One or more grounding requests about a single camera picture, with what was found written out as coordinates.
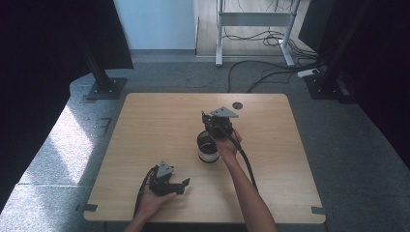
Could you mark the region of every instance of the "black curtain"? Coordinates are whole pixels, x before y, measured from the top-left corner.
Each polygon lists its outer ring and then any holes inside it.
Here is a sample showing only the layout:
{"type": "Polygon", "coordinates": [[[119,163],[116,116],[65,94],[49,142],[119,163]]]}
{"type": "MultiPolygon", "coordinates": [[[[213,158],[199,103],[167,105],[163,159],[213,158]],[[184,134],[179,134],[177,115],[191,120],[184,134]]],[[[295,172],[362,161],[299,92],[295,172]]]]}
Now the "black curtain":
{"type": "Polygon", "coordinates": [[[103,69],[132,69],[112,0],[0,3],[0,210],[64,109],[70,83],[90,72],[71,27],[103,69]]]}

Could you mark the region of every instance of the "gray floor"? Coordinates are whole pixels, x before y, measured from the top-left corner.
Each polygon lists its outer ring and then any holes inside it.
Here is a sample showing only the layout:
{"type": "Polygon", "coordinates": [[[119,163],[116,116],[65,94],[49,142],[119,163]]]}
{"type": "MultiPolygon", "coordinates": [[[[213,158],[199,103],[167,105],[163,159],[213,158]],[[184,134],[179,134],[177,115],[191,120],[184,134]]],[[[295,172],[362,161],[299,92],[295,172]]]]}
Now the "gray floor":
{"type": "MultiPolygon", "coordinates": [[[[126,94],[223,93],[229,68],[249,58],[226,58],[221,68],[212,58],[189,54],[137,53],[132,59],[134,71],[108,71],[110,77],[128,79],[118,101],[84,101],[92,75],[72,83],[66,109],[0,216],[0,231],[103,231],[101,222],[86,221],[75,208],[87,202],[126,94]]],[[[280,56],[252,59],[283,64],[280,56]]],[[[238,66],[232,92],[245,92],[269,68],[238,66]]],[[[287,95],[326,210],[326,225],[286,224],[281,231],[410,231],[410,172],[358,105],[314,101],[296,75],[288,84],[263,83],[253,93],[287,95]]],[[[109,223],[107,230],[125,226],[109,223]]]]}

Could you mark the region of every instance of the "person's right hand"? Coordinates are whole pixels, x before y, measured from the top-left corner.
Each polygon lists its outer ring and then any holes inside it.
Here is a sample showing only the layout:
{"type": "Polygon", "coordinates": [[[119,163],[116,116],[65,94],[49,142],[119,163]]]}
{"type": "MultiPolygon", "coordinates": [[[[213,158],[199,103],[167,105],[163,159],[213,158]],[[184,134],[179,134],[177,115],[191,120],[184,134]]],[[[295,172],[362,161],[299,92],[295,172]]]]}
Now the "person's right hand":
{"type": "MultiPolygon", "coordinates": [[[[241,135],[235,129],[232,132],[232,138],[235,139],[238,143],[241,143],[242,141],[241,135]]],[[[233,144],[232,141],[229,140],[229,138],[225,137],[220,139],[213,139],[217,144],[218,153],[226,164],[227,162],[236,160],[238,149],[236,148],[235,144],[233,144]]]]}

